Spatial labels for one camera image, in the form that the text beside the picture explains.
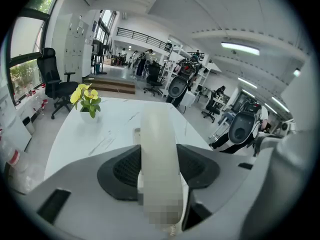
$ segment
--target yellow flower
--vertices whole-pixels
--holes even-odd
[[[81,89],[77,87],[70,97],[70,102],[75,104],[81,96]]]
[[[85,90],[84,95],[93,100],[98,99],[98,92],[95,89],[91,90],[90,93],[88,90]]]
[[[90,83],[90,85],[85,85],[84,83],[82,83],[82,84],[78,85],[78,88],[80,88],[80,90],[82,90],[82,89],[88,90],[91,85],[92,85],[92,83]]]

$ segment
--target flower pot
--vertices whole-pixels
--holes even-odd
[[[80,110],[80,115],[81,115],[82,120],[85,123],[88,123],[88,124],[96,124],[97,123],[97,121],[98,121],[98,113],[99,113],[99,111],[96,111],[95,112],[95,117],[92,118],[90,116],[89,110],[86,107],[83,107]]]

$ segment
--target white ceiling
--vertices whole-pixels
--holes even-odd
[[[92,7],[139,14],[171,28],[181,41],[210,54],[224,75],[257,85],[252,94],[290,116],[271,97],[282,101],[294,70],[313,48],[285,0],[95,0]],[[260,56],[232,54],[222,41],[258,48]]]

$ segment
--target fluorescent light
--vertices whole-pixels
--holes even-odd
[[[300,69],[297,68],[297,69],[293,72],[293,74],[294,74],[296,77],[300,76],[300,74],[301,74]]]
[[[252,86],[253,88],[256,88],[256,89],[257,89],[257,87],[256,87],[255,85],[253,85],[252,83],[250,83],[250,82],[248,82],[248,81],[246,81],[246,80],[244,80],[244,79],[242,79],[242,78],[240,78],[240,77],[238,77],[238,79],[239,79],[240,81],[246,83],[247,85],[250,85],[250,86]]]
[[[236,44],[236,43],[231,43],[231,42],[221,42],[221,45],[224,48],[239,50],[239,51],[243,51],[243,52],[258,55],[258,56],[260,55],[260,51],[258,49],[252,48],[249,46],[245,46],[242,44]]]
[[[288,113],[290,112],[289,109],[287,109],[279,100],[277,100],[275,97],[272,97],[272,99],[278,103],[285,111],[287,111]]]
[[[264,103],[264,105],[266,105],[269,109],[271,109],[273,111],[273,113],[278,114],[272,107],[270,107],[267,103]]]
[[[246,90],[242,90],[244,93],[249,94],[252,98],[255,98],[255,96],[253,96],[250,92],[246,91]]]

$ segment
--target chair armrest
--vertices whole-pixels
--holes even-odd
[[[70,82],[70,75],[74,75],[76,72],[66,72],[64,75],[67,75],[66,81],[67,83]]]
[[[54,84],[59,84],[61,82],[61,80],[51,80],[48,82],[49,85],[54,85]]]
[[[52,85],[52,99],[56,99],[56,84],[59,84],[61,82],[61,80],[51,80],[48,81],[49,85]]]

